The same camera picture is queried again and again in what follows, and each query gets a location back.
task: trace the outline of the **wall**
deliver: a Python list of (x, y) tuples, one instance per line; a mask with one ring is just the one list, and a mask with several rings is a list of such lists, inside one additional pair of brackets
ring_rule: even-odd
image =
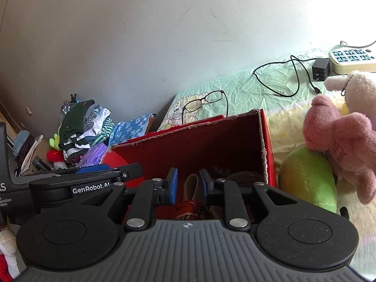
[(177, 92), (246, 67), (340, 40), (372, 42), (375, 2), (9, 0), (0, 99), (47, 136), (71, 93), (108, 107), (115, 121), (161, 112)]

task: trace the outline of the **white cord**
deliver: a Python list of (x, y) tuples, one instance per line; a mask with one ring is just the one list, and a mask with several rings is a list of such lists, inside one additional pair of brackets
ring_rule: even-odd
[(370, 47), (371, 45), (374, 45), (375, 43), (376, 43), (376, 40), (369, 45), (365, 45), (364, 47), (352, 47), (352, 46), (347, 45), (346, 41), (341, 40), (340, 45), (341, 47), (345, 47), (345, 48), (364, 49), (364, 48)]

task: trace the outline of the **power strip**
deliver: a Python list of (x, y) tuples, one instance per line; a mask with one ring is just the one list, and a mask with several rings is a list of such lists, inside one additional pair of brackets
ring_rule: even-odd
[(329, 60), (337, 74), (349, 74), (354, 70), (376, 72), (376, 47), (340, 48), (329, 53)]

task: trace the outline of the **gray ribbed surface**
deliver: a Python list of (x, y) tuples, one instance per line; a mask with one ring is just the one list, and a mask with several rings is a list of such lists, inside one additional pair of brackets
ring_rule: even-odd
[(29, 268), (17, 282), (351, 282), (363, 281), (350, 268), (300, 273), (269, 260), (243, 232), (220, 221), (157, 221), (130, 233), (110, 257), (66, 273)]

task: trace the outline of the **blue patterned cloth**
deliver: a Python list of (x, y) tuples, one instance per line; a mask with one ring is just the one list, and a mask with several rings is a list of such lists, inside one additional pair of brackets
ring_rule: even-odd
[(146, 128), (149, 125), (150, 117), (157, 118), (157, 114), (148, 114), (138, 117), (129, 122), (119, 122), (113, 128), (108, 146), (124, 143), (129, 139), (141, 137), (145, 134)]

